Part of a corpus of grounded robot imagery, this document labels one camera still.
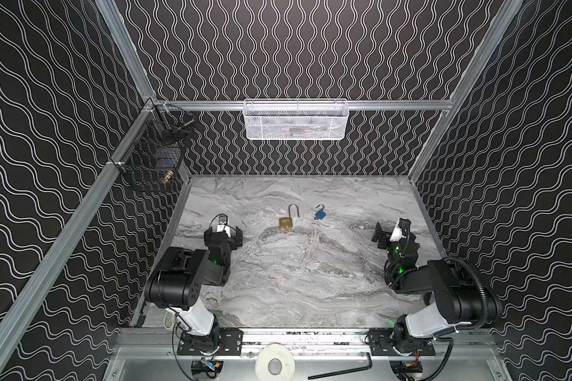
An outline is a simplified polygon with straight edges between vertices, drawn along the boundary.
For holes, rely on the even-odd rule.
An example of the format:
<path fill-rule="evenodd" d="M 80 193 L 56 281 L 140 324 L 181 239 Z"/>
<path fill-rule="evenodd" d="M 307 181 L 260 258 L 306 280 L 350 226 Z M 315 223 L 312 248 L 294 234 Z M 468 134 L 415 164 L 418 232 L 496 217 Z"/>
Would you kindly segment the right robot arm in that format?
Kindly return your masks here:
<path fill-rule="evenodd" d="M 445 257 L 417 264 L 420 245 L 410 220 L 399 219 L 390 232 L 376 224 L 372 241 L 387 254 L 387 287 L 398 295 L 424 296 L 426 306 L 400 317 L 395 325 L 403 341 L 480 329 L 503 314 L 500 299 L 466 260 Z"/>

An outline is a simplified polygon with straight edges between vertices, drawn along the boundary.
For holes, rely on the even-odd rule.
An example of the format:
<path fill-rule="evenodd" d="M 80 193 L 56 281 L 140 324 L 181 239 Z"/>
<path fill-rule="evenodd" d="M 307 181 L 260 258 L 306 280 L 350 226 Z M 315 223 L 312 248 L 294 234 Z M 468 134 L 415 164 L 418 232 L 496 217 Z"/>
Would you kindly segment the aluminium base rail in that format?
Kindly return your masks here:
<path fill-rule="evenodd" d="M 374 360 L 413 360 L 398 353 L 387 330 L 370 329 L 226 329 L 216 360 L 253 360 L 270 344 L 281 344 L 297 360 L 358 360 L 367 353 Z M 198 360 L 202 353 L 182 344 L 167 330 L 125 329 L 114 349 L 114 360 L 172 360 L 175 355 Z"/>

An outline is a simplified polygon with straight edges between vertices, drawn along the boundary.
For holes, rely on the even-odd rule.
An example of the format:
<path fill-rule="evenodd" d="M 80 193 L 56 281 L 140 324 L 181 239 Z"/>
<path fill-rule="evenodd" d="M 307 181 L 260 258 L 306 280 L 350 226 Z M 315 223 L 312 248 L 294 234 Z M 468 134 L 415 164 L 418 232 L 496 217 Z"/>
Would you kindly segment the black hex key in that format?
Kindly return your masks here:
<path fill-rule="evenodd" d="M 367 364 L 364 366 L 357 367 L 357 368 L 348 368 L 348 369 L 343 369 L 343 370 L 338 370 L 338 371 L 329 371 L 329 372 L 318 374 L 318 375 L 308 376 L 308 380 L 326 379 L 326 378 L 331 378 L 331 377 L 336 377 L 336 376 L 349 375 L 349 374 L 358 373 L 358 372 L 362 372 L 362 371 L 369 371 L 371 368 L 373 368 L 373 361 L 372 361 L 371 355 L 368 352 L 365 353 L 365 359 L 367 360 Z"/>

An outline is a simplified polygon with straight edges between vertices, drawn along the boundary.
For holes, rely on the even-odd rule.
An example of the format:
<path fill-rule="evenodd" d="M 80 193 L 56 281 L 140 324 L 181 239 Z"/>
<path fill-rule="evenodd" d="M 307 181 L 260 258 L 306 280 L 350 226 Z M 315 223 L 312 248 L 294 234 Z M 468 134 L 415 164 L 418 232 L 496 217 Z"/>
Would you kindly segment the small blue padlock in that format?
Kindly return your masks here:
<path fill-rule="evenodd" d="M 326 217 L 326 212 L 324 211 L 324 204 L 319 204 L 318 206 L 316 206 L 316 213 L 314 215 L 314 219 L 315 220 L 323 220 Z"/>

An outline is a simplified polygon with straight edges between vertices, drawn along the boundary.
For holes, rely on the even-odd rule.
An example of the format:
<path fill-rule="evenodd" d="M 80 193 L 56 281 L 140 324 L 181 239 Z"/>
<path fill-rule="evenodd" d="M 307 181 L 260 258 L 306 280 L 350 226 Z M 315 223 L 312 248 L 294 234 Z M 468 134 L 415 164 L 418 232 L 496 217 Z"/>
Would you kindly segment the brass padlock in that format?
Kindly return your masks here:
<path fill-rule="evenodd" d="M 289 233 L 293 230 L 294 217 L 300 217 L 300 208 L 297 204 L 292 203 L 288 208 L 288 216 L 279 219 L 279 227 L 282 232 Z"/>

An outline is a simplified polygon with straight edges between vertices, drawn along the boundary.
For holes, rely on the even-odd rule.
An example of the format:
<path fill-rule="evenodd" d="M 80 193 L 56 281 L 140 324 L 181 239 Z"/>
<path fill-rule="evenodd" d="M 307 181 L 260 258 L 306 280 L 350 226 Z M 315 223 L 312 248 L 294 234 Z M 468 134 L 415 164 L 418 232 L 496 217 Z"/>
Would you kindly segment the white tape roll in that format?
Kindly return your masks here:
<path fill-rule="evenodd" d="M 296 375 L 294 356 L 282 344 L 269 344 L 259 352 L 255 361 L 258 381 L 293 381 Z"/>

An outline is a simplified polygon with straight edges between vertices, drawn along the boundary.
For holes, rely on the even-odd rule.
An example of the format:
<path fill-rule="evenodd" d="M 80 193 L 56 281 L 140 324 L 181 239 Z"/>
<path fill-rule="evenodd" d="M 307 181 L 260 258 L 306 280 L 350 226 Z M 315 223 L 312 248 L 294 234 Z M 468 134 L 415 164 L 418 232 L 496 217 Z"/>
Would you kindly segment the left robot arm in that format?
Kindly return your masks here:
<path fill-rule="evenodd" d="M 210 348 L 219 345 L 219 324 L 203 304 L 203 285 L 223 287 L 230 277 L 232 252 L 243 245 L 243 231 L 230 225 L 209 228 L 203 234 L 205 247 L 170 247 L 152 271 L 144 294 L 148 302 L 167 310 L 192 341 Z"/>

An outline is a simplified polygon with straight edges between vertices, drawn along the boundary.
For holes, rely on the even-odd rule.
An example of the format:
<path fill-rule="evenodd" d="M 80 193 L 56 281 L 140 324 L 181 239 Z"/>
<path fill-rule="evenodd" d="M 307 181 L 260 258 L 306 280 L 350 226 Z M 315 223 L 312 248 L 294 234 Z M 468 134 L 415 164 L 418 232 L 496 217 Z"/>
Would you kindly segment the white mesh wall basket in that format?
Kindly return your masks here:
<path fill-rule="evenodd" d="M 248 98 L 242 115 L 253 141 L 340 141 L 350 110 L 340 98 Z"/>

